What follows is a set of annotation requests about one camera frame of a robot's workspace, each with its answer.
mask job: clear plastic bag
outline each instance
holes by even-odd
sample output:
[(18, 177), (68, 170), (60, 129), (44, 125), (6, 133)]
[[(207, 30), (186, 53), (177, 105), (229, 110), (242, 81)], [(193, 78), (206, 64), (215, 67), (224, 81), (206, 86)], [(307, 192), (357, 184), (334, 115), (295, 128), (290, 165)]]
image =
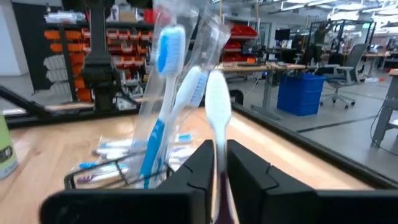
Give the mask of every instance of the clear plastic bag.
[[(195, 67), (200, 67), (201, 75), (204, 76), (202, 82), (206, 84), (209, 72), (218, 64), (221, 51), (231, 35), (230, 30), (230, 26), (223, 24), (219, 16), (205, 9), (198, 27), (198, 34), (193, 46), (192, 56), (180, 76), (178, 87), (183, 85), (184, 80), (188, 78), (188, 73)], [(203, 97), (204, 92), (205, 88), (202, 89), (201, 97)], [(172, 139), (175, 133), (179, 132), (180, 127), (183, 126), (187, 118), (199, 107), (199, 103), (200, 102), (197, 101), (196, 104), (188, 104), (184, 110), (178, 114), (176, 119), (169, 124), (169, 130), (167, 131), (169, 141), (167, 147), (163, 149), (166, 150), (166, 161), (172, 157), (172, 151), (167, 149), (174, 148), (175, 142), (172, 141)]]
[[(134, 141), (148, 141), (148, 145), (131, 147), (130, 153), (146, 151), (147, 148), (151, 148), (148, 150), (150, 152), (159, 151), (162, 130), (166, 127), (167, 116), (175, 99), (176, 81), (182, 72), (200, 8), (205, 4), (206, 2), (194, 0), (154, 1), (155, 29), (152, 34), (152, 54), (155, 57), (151, 57), (153, 66), (136, 123), (139, 131), (136, 131), (133, 137)], [(158, 136), (160, 141), (150, 141), (151, 133)], [(142, 157), (142, 164), (146, 164), (146, 158), (147, 156)], [(134, 166), (128, 158), (125, 163)], [(142, 165), (139, 170), (129, 170), (129, 178), (136, 178), (137, 171), (140, 172), (140, 177), (151, 173), (149, 166)]]

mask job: table leg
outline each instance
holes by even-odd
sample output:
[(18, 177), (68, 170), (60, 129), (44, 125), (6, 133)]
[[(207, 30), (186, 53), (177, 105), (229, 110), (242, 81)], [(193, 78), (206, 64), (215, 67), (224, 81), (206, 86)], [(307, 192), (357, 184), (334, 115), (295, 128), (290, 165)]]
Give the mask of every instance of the table leg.
[(373, 147), (379, 147), (381, 141), (386, 135), (386, 131), (389, 129), (389, 123), (392, 115), (392, 108), (383, 107), (380, 113), (379, 121), (377, 122), (376, 128), (373, 133)]
[(269, 73), (266, 77), (266, 83), (264, 85), (262, 105), (261, 106), (251, 105), (251, 108), (256, 112), (264, 116), (267, 116), (268, 118), (281, 120), (282, 118), (279, 115), (269, 111), (269, 103), (271, 101), (271, 91), (272, 91), (271, 81), (272, 81), (272, 75)]
[(371, 67), (370, 67), (370, 69), (368, 71), (367, 77), (373, 77), (372, 72), (373, 72), (373, 67), (374, 67), (375, 63), (376, 63), (376, 58), (375, 57), (371, 57)]
[(383, 101), (379, 121), (373, 133), (372, 146), (379, 147), (381, 141), (384, 139), (386, 131), (392, 128), (397, 128), (396, 125), (390, 124), (390, 119), (393, 111), (398, 110), (398, 77), (392, 77), (390, 87), (388, 88), (386, 99)]

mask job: person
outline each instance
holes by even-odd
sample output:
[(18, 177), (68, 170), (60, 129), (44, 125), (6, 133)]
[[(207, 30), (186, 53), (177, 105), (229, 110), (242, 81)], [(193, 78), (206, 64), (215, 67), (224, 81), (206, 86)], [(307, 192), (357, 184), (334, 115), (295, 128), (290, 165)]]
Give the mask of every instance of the person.
[(313, 41), (313, 59), (314, 62), (318, 65), (322, 55), (322, 47), (323, 42), (325, 41), (326, 34), (331, 31), (333, 28), (331, 24), (331, 20), (329, 19), (327, 23), (322, 23), (319, 25), (319, 28), (314, 33), (314, 41)]

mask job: toothbrush packaging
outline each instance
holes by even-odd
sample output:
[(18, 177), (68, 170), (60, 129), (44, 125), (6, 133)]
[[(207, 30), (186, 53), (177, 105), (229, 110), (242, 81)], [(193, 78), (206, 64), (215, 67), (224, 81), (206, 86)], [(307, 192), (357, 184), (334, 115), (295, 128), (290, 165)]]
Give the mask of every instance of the toothbrush packaging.
[[(156, 12), (155, 27), (152, 33), (152, 54), (150, 59), (151, 70), (146, 89), (136, 119), (137, 130), (134, 132), (132, 142), (146, 142), (129, 148), (129, 154), (146, 151), (141, 158), (140, 169), (129, 169), (130, 173), (139, 173), (140, 178), (146, 178), (156, 170), (157, 158), (164, 154), (164, 134), (168, 129), (169, 116), (174, 106), (176, 97), (176, 84), (184, 67), (185, 54), (188, 50), (191, 36), (197, 26), (201, 9), (208, 2), (195, 0), (164, 0), (154, 1)], [(133, 159), (123, 161), (128, 167), (136, 167)], [(149, 188), (146, 181), (144, 188)]]
[[(217, 65), (222, 48), (230, 37), (230, 26), (224, 25), (218, 16), (205, 7), (201, 12), (192, 56), (184, 67), (185, 52), (200, 12), (198, 3), (195, 4), (194, 0), (186, 0), (178, 2), (174, 8), (170, 4), (166, 6), (159, 3), (160, 14), (167, 15), (167, 19), (159, 22), (159, 25), (155, 24), (157, 38), (152, 49), (155, 57), (144, 93), (144, 98), (148, 100), (141, 104), (136, 123), (140, 131), (133, 136), (133, 142), (147, 141), (147, 144), (130, 150), (146, 151), (138, 171), (140, 178), (159, 173), (165, 168), (176, 143), (176, 133), (195, 108), (199, 107), (208, 74)], [(156, 187), (161, 180), (148, 179), (143, 187)]]

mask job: toothbrush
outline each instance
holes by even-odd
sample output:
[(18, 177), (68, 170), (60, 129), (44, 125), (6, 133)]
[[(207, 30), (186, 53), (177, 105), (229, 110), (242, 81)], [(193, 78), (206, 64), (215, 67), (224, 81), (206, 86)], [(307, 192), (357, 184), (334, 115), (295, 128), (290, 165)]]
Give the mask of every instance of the toothbrush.
[(205, 110), (207, 121), (215, 133), (217, 193), (213, 223), (234, 223), (232, 203), (229, 201), (229, 179), (226, 161), (226, 127), (231, 119), (231, 101), (225, 77), (220, 71), (212, 71), (209, 75)]
[[(191, 133), (183, 133), (179, 134), (175, 137), (175, 143), (177, 144), (186, 144), (190, 143), (193, 139), (193, 135)], [(144, 140), (138, 140), (138, 141), (133, 141), (132, 139), (123, 139), (123, 140), (117, 140), (117, 141), (110, 141), (110, 142), (104, 142), (100, 144), (98, 149), (95, 149), (94, 153), (97, 153), (98, 150), (106, 152), (113, 152), (113, 149), (120, 149), (124, 150), (125, 148), (128, 147), (142, 147), (142, 146), (147, 146), (148, 141)]]
[(165, 146), (167, 145), (168, 135), (171, 132), (171, 128), (174, 126), (177, 116), (180, 114), (181, 110), (188, 105), (192, 107), (199, 106), (206, 88), (207, 78), (208, 74), (206, 72), (202, 71), (199, 66), (194, 66), (189, 70), (187, 76), (181, 83), (180, 89), (175, 97), (173, 110), (167, 120), (168, 128), (160, 144), (160, 148), (163, 152), (160, 152), (160, 155), (157, 157), (157, 166), (156, 170), (153, 170), (154, 172), (160, 171), (160, 168), (163, 166), (164, 161), (170, 153)]
[[(125, 174), (127, 172), (127, 170), (128, 170), (127, 168), (121, 169), (123, 174)], [(92, 184), (92, 183), (97, 183), (97, 182), (101, 182), (101, 181), (105, 181), (105, 180), (111, 180), (116, 177), (120, 177), (120, 173), (118, 170), (102, 172), (99, 174), (86, 175), (86, 176), (77, 178), (76, 182), (78, 184)]]
[[(166, 78), (166, 87), (159, 117), (148, 140), (146, 154), (140, 169), (140, 178), (151, 175), (164, 135), (165, 125), (172, 106), (176, 77), (182, 72), (185, 59), (185, 29), (181, 25), (165, 27), (159, 34), (156, 51), (156, 69)], [(149, 179), (144, 179), (144, 188), (149, 188)]]
[[(97, 166), (99, 164), (100, 163), (98, 163), (98, 162), (81, 162), (79, 164), (79, 168), (81, 168), (81, 169), (89, 169), (89, 168), (92, 168), (92, 167)], [(115, 170), (117, 170), (116, 164), (109, 164), (109, 165), (106, 165), (104, 167), (106, 167), (106, 168), (113, 167)], [(120, 169), (124, 169), (124, 168), (127, 168), (127, 165), (119, 164), (119, 167), (120, 167)]]

